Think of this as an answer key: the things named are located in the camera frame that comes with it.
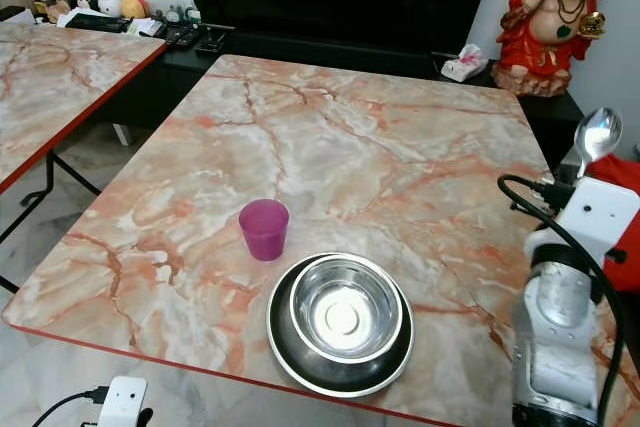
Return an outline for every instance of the power cord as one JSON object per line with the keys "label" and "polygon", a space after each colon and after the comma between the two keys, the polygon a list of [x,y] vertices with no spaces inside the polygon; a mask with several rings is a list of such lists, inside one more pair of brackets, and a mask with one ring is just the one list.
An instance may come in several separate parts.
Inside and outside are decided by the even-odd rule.
{"label": "power cord", "polygon": [[36,420],[33,427],[38,427],[42,422],[51,415],[51,413],[58,409],[60,406],[66,404],[75,399],[91,399],[94,404],[104,404],[104,399],[107,397],[107,392],[109,391],[109,387],[105,385],[101,385],[97,389],[87,390],[86,392],[79,392],[77,394],[70,395],[69,397],[65,397],[60,402],[51,406],[49,410],[47,410],[44,414],[40,416],[38,420]]}
{"label": "power cord", "polygon": [[602,392],[600,394],[600,402],[598,403],[598,425],[604,425],[604,420],[607,413],[607,404],[609,403],[609,397],[611,396],[613,383],[616,379],[616,375],[618,374],[618,370],[620,369],[622,347],[624,346],[624,320],[622,316],[622,306],[620,305],[620,298],[618,297],[618,294],[613,288],[613,285],[611,285],[611,282],[609,281],[607,276],[602,272],[602,269],[600,268],[598,263],[593,259],[593,257],[591,257],[591,255],[584,249],[584,247],[582,247],[582,245],[576,239],[574,239],[571,234],[569,234],[569,232],[563,229],[555,220],[545,214],[540,208],[536,207],[531,202],[511,190],[507,186],[507,182],[515,182],[527,186],[530,189],[536,190],[538,192],[538,187],[540,186],[540,184],[532,182],[528,179],[524,179],[522,177],[518,177],[516,175],[503,175],[498,179],[498,187],[507,197],[509,197],[513,202],[525,209],[532,216],[541,220],[547,227],[558,234],[560,238],[562,238],[562,240],[564,240],[584,259],[587,265],[589,265],[596,280],[601,285],[602,290],[607,297],[607,301],[609,302],[609,306],[611,307],[611,311],[613,312],[613,317],[616,321],[616,339],[613,345],[613,354],[611,355],[609,371],[607,372],[607,377],[605,378],[604,386],[602,387]]}

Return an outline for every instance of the marble table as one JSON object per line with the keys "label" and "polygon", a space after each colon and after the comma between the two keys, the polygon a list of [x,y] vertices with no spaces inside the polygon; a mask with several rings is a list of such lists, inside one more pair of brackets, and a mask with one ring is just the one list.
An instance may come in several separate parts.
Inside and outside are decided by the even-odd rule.
{"label": "marble table", "polygon": [[161,39],[0,23],[0,194],[164,48]]}
{"label": "marble table", "polygon": [[[547,170],[515,97],[493,89],[223,56],[3,312],[54,339],[314,395],[277,365],[266,304],[320,251],[364,255],[411,301],[405,374],[351,405],[435,425],[506,426],[510,308],[528,275],[531,218],[503,172]],[[291,212],[284,255],[253,260],[249,201]],[[606,326],[594,343],[604,375]],[[625,357],[610,425],[638,425]]]}

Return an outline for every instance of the spoon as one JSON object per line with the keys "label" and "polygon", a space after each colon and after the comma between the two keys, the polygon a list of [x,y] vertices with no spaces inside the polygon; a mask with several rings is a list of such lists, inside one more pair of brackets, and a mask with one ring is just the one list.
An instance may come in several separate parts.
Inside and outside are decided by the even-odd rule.
{"label": "spoon", "polygon": [[600,160],[613,152],[621,138],[622,119],[612,109],[601,108],[582,119],[573,139],[582,159],[578,179],[584,176],[591,162]]}

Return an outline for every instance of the red cloth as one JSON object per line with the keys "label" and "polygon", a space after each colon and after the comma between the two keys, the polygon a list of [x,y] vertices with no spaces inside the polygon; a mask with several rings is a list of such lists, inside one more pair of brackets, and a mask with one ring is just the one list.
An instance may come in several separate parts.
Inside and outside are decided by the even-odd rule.
{"label": "red cloth", "polygon": [[[511,11],[522,7],[524,0],[509,0]],[[596,0],[586,0],[587,13],[595,12]],[[553,75],[559,70],[569,72],[571,57],[584,60],[587,49],[591,45],[590,40],[576,36],[562,44],[546,46],[538,42],[529,30],[532,16],[521,22],[515,29],[505,31],[498,37],[497,42],[502,44],[499,65],[510,68],[513,65],[522,65],[529,72],[539,75]],[[550,49],[555,54],[556,65],[553,65]]]}
{"label": "red cloth", "polygon": [[[640,162],[630,162],[609,155],[591,164],[588,171],[597,179],[640,194]],[[616,247],[627,252],[627,261],[616,264],[607,260],[604,273],[617,291],[640,294],[640,214],[636,214]]]}

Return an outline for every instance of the stainless steel bowl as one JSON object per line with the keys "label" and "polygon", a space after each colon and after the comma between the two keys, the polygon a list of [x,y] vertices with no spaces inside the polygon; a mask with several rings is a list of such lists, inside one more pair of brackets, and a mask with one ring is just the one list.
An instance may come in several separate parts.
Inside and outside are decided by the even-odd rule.
{"label": "stainless steel bowl", "polygon": [[370,395],[396,380],[413,350],[414,325],[409,303],[393,280],[400,296],[402,324],[396,342],[375,360],[360,364],[333,362],[302,342],[289,315],[291,288],[300,272],[315,260],[332,255],[317,254],[293,265],[279,279],[267,307],[267,334],[278,363],[297,382],[322,395],[355,398]]}
{"label": "stainless steel bowl", "polygon": [[402,306],[391,277],[352,254],[321,257],[291,289],[293,327],[306,346],[333,362],[369,362],[398,338]]}

